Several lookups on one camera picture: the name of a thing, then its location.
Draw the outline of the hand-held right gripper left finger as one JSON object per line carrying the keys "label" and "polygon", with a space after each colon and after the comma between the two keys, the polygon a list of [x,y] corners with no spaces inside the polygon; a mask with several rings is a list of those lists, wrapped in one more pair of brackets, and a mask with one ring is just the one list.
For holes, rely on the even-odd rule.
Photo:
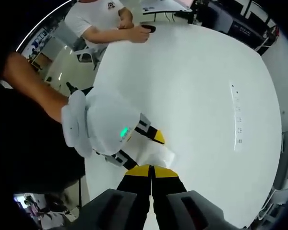
{"label": "hand-held right gripper left finger", "polygon": [[117,189],[107,189],[86,204],[78,218],[79,230],[142,230],[151,194],[150,165],[126,172]]}

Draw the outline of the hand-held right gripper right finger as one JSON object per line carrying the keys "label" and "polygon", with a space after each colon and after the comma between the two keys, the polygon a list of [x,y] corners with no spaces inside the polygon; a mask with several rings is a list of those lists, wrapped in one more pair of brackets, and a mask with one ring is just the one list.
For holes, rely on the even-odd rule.
{"label": "hand-held right gripper right finger", "polygon": [[223,211],[198,192],[186,190],[177,173],[154,166],[152,196],[161,230],[226,230]]}

